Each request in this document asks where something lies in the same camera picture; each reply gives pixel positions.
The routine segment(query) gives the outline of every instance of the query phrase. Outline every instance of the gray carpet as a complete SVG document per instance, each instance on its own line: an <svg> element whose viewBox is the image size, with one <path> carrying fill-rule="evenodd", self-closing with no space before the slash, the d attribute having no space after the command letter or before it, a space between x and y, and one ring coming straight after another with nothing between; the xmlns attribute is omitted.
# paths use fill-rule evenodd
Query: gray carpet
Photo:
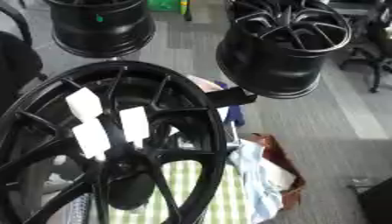
<svg viewBox="0 0 392 224"><path fill-rule="evenodd" d="M24 13L47 74L56 75L94 61L61 51L51 39L46 6L26 2L30 9ZM127 58L153 62L182 74L228 81L214 59L215 47L228 27L221 0L194 1L193 5L192 23L184 22L178 14L154 13L154 39ZM2 27L15 29L6 20L0 21ZM334 62L341 58L336 55L325 63L314 93L287 101L260 97L257 103L243 107L247 124L240 132L276 135L307 180L301 205L269 223L366 223L353 192L347 188L350 178L392 176L392 91L384 85L379 94L370 94L365 79L370 70L356 67L343 73Z"/></svg>

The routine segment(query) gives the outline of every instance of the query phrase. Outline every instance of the black office chair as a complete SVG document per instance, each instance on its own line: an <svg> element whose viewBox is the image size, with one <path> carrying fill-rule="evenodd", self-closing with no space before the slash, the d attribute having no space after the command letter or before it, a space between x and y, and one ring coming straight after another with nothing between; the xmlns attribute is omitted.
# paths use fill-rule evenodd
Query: black office chair
<svg viewBox="0 0 392 224"><path fill-rule="evenodd" d="M12 18L19 28L22 39L6 31L0 31L0 115L18 98L18 91L35 77L41 80L42 61L32 49L32 35L25 18L17 10L0 0L0 11Z"/></svg>
<svg viewBox="0 0 392 224"><path fill-rule="evenodd" d="M350 64L366 65L374 70L373 86L369 89L371 93L376 93L380 86L382 71L392 74L392 36L388 27L392 21L391 3L382 3L378 9L374 21L367 25L367 38L378 50L378 53L372 53L365 48L353 48L349 59L341 65L345 69Z"/></svg>

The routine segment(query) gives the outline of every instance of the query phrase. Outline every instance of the checkered tablecloth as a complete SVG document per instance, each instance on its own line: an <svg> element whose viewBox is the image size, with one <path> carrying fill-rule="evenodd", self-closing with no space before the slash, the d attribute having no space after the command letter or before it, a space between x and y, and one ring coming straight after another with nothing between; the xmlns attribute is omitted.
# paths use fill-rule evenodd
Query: checkered tablecloth
<svg viewBox="0 0 392 224"><path fill-rule="evenodd" d="M200 168L198 163L190 161L166 164L163 167L164 176L178 205L182 205L194 188ZM110 224L156 224L168 217L165 199L157 188L149 203L138 211L126 212L112 207L109 211ZM240 176L230 165L226 165L220 186L206 211L204 223L250 223Z"/></svg>

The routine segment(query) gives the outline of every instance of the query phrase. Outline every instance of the white cloth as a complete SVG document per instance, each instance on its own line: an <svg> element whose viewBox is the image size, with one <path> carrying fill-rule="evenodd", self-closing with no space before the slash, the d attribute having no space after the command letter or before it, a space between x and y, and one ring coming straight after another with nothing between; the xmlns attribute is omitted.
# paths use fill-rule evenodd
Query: white cloth
<svg viewBox="0 0 392 224"><path fill-rule="evenodd" d="M283 207L282 194L267 180L265 167L259 163L263 150L258 143L241 140L239 149L229 156L241 174L251 221L255 224L274 218Z"/></svg>

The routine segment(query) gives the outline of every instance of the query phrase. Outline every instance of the wheel spoke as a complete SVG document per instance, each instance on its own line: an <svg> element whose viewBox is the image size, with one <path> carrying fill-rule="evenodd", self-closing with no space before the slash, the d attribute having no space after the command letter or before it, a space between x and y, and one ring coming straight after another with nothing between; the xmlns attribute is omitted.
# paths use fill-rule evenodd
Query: wheel spoke
<svg viewBox="0 0 392 224"><path fill-rule="evenodd" d="M118 84L120 83L120 79L123 77L125 68L122 67L120 69L120 71L118 71L117 76L115 77L115 79L113 80L113 82L110 84L110 86L108 87L108 90L106 92L106 97L110 100L113 101L115 98L115 93L118 87Z"/></svg>
<svg viewBox="0 0 392 224"><path fill-rule="evenodd" d="M159 162L163 164L192 160L200 162L201 164L208 164L214 159L214 153L212 151L205 150L155 150Z"/></svg>
<svg viewBox="0 0 392 224"><path fill-rule="evenodd" d="M314 25L316 26L321 26L321 27L325 27L325 28L330 28L330 29L334 29L340 32L346 32L347 30L341 26L338 26L336 24L325 24L325 23L314 23Z"/></svg>
<svg viewBox="0 0 392 224"><path fill-rule="evenodd" d="M49 143L44 143L36 149L25 153L19 159L2 165L0 167L0 182L6 182L8 177L18 174L24 168L46 158L72 154L70 149L75 149L76 147L76 142L71 138L65 140L53 140Z"/></svg>
<svg viewBox="0 0 392 224"><path fill-rule="evenodd" d="M262 21L260 21L260 22L264 22L263 24L268 26L268 27L271 27L272 25L276 25L277 24L275 22L274 18L270 14L265 12L265 11L258 11L258 12L251 13L251 14L248 14L248 15L243 16L243 17L238 17L235 20L235 22L236 23L240 23L241 21L248 22L248 21L252 21L251 19L254 19L255 21L260 21L260 20L257 20L257 19L262 19Z"/></svg>
<svg viewBox="0 0 392 224"><path fill-rule="evenodd" d="M56 124L47 121L46 119L34 115L32 113L26 111L19 111L17 112L19 119L28 120L31 122L32 126L38 128L39 130L43 130L51 135L58 135L60 133L61 128Z"/></svg>
<svg viewBox="0 0 392 224"><path fill-rule="evenodd" d="M333 12L328 10L318 10L318 9L305 9L301 10L297 14L296 20L301 20L303 17L319 17L319 16L333 16Z"/></svg>
<svg viewBox="0 0 392 224"><path fill-rule="evenodd" d="M206 114L208 108L197 107L197 108L174 108L174 109L159 109L152 117L156 118L159 116L197 116Z"/></svg>
<svg viewBox="0 0 392 224"><path fill-rule="evenodd" d="M154 167L152 168L151 177L155 181L157 188L162 193L162 195L164 196L164 200L166 201L167 208L169 209L168 222L181 223L181 214L179 213L179 207L177 206L177 203L173 198L172 191L167 185L165 176L158 165L154 165Z"/></svg>
<svg viewBox="0 0 392 224"><path fill-rule="evenodd" d="M301 41L301 39L299 38L299 36L291 29L288 28L288 33L294 38L295 40L295 47L299 48L299 49L306 49L304 46L304 43Z"/></svg>
<svg viewBox="0 0 392 224"><path fill-rule="evenodd" d="M109 175L107 170L100 168L97 181L93 184L93 193L96 203L99 224L109 224Z"/></svg>
<svg viewBox="0 0 392 224"><path fill-rule="evenodd" d="M313 26L313 29L316 31L318 35L320 35L330 46L335 46L333 41L316 25Z"/></svg>
<svg viewBox="0 0 392 224"><path fill-rule="evenodd" d="M87 175L82 174L71 185L47 202L31 218L25 221L24 224L46 223L63 206L90 191L91 185L87 183Z"/></svg>
<svg viewBox="0 0 392 224"><path fill-rule="evenodd" d="M162 97L162 93L164 92L164 89L166 88L167 83L172 79L170 75L164 77L162 82L159 84L159 87L157 89L157 92L154 94L152 97L151 105L154 107L158 106L159 99Z"/></svg>
<svg viewBox="0 0 392 224"><path fill-rule="evenodd" d="M322 31L316 24L314 23L298 23L299 25L305 27L306 29L311 29L315 34L319 35L329 46L335 46L333 41L326 35L324 31Z"/></svg>
<svg viewBox="0 0 392 224"><path fill-rule="evenodd" d="M83 88L83 86L79 85L75 81L70 80L68 78L62 78L60 81L61 81L61 83L63 83L63 85L66 85L74 90L79 90L79 89Z"/></svg>

